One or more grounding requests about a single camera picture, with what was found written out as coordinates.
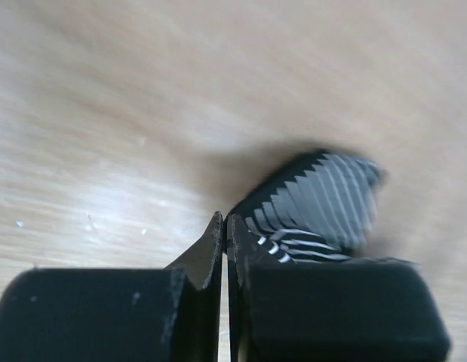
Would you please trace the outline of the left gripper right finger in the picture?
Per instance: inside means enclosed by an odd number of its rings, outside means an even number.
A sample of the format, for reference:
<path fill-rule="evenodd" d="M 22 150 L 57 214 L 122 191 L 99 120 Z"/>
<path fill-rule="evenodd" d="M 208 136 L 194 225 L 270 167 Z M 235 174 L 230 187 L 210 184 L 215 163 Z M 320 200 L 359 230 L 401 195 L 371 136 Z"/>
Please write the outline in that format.
<path fill-rule="evenodd" d="M 418 270 L 398 259 L 282 264 L 226 220 L 233 361 L 445 361 L 451 341 Z"/>

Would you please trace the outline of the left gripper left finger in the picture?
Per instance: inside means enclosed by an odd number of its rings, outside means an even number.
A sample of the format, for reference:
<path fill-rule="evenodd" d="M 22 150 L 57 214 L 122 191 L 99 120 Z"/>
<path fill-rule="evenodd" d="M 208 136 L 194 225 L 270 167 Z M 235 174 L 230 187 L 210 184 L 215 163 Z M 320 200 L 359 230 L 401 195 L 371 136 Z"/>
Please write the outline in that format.
<path fill-rule="evenodd" d="M 0 361 L 215 361 L 223 218 L 165 268 L 33 268 L 0 298 Z"/>

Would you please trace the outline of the black white striped tank top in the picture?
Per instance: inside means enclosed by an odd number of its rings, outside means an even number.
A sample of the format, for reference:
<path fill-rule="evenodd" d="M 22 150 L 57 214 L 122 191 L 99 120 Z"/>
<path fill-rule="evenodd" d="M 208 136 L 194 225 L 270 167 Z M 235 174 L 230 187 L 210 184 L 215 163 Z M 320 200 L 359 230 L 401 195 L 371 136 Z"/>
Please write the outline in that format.
<path fill-rule="evenodd" d="M 368 158 L 319 149 L 281 166 L 230 213 L 281 264 L 348 262 L 366 244 L 382 179 Z"/>

